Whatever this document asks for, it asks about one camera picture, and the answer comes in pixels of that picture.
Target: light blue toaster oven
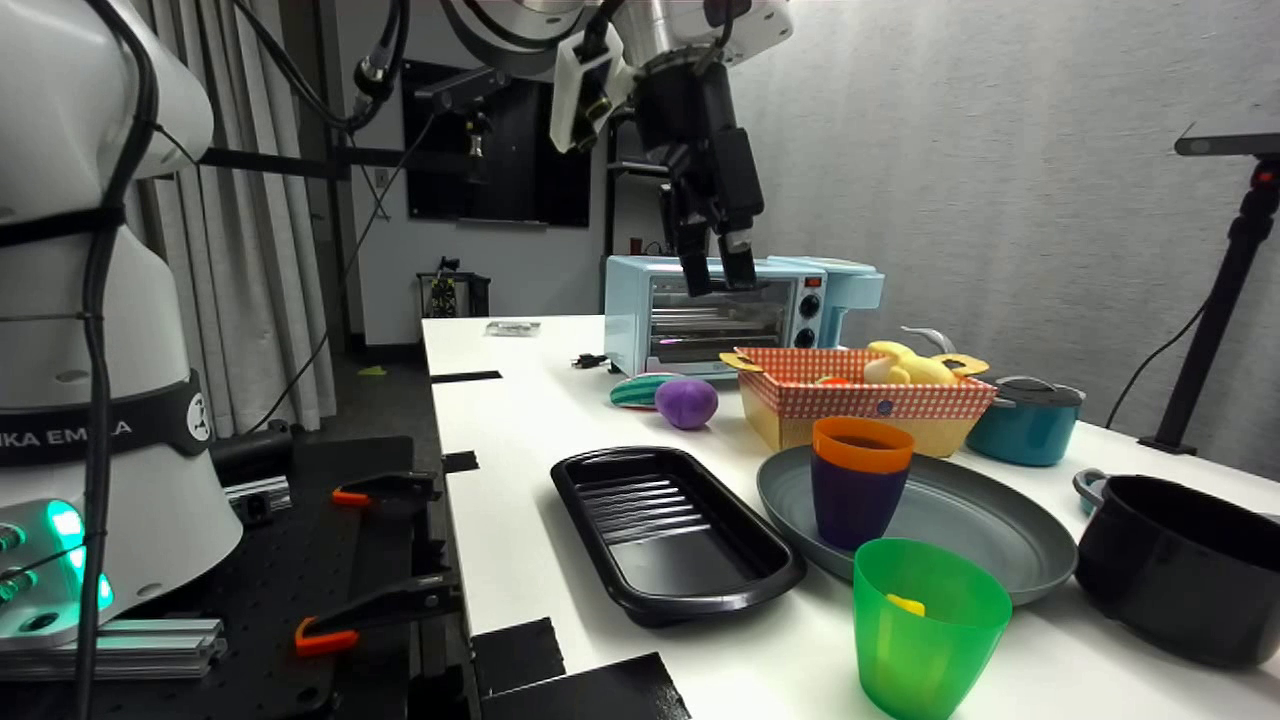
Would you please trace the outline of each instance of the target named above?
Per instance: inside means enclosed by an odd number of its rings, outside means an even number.
[[[729,382],[719,351],[838,350],[849,312],[882,309],[886,272],[828,256],[764,256],[757,288],[688,296],[682,256],[609,256],[604,351],[627,378]]]

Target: white robot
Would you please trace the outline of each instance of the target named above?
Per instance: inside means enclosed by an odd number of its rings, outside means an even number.
[[[654,145],[688,145],[678,176],[688,189],[691,259],[706,231],[732,250],[729,235],[759,214],[719,66],[779,44],[792,32],[787,0],[446,5],[483,66],[558,77],[562,150],[587,145],[632,96]],[[81,625],[98,533],[83,463],[105,441],[88,423],[81,320],[98,228],[115,235],[105,275],[112,454],[101,625],[215,569],[243,527],[203,454],[174,272],[101,218],[105,191],[119,189],[112,174],[144,94],[138,52],[153,66],[168,137],[144,134],[128,180],[177,174],[184,153],[208,150],[208,96],[128,0],[0,0],[0,37],[0,652],[12,652],[74,644]]]

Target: bowl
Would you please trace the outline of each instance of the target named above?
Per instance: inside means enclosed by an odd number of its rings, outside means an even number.
[[[1280,644],[1280,525],[1155,477],[1107,477],[1086,527],[1088,602],[1155,648],[1255,669]]]

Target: white table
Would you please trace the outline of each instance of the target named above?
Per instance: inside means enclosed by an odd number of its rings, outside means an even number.
[[[759,517],[757,468],[764,441],[741,398],[724,392],[710,431],[671,431],[654,412],[609,408],[604,369],[579,372],[579,351],[604,350],[602,316],[540,320],[538,335],[488,335],[488,320],[423,320],[427,369],[501,382],[437,386],[446,454],[475,454],[482,468],[448,480],[456,553],[474,633],[554,617],[564,669],[587,674],[661,652],[697,720],[855,720],[882,716],[855,683],[849,589],[820,569],[757,617],[706,627],[640,627],[602,589],[549,468],[611,444],[671,444],[699,458]],[[1197,484],[1255,511],[1280,511],[1280,484],[1197,458],[1166,458],[1133,435],[1078,427],[1061,468],[1012,468],[951,458],[989,472],[1080,536],[1071,472],[1149,472]],[[1280,656],[1262,674],[1211,674],[1166,656],[1123,625],[1106,621],[1078,586],[1015,612],[962,720],[1182,720],[1280,716]]]

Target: green light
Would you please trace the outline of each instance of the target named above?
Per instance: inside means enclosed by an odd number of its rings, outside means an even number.
[[[83,586],[83,520],[81,520],[81,510],[78,506],[64,506],[64,499],[54,499],[45,510],[45,520],[49,527],[58,533],[58,545],[70,553],[70,563],[78,574],[78,589]],[[115,604],[115,592],[112,592],[112,580],[101,577],[98,586],[98,610],[112,610]]]

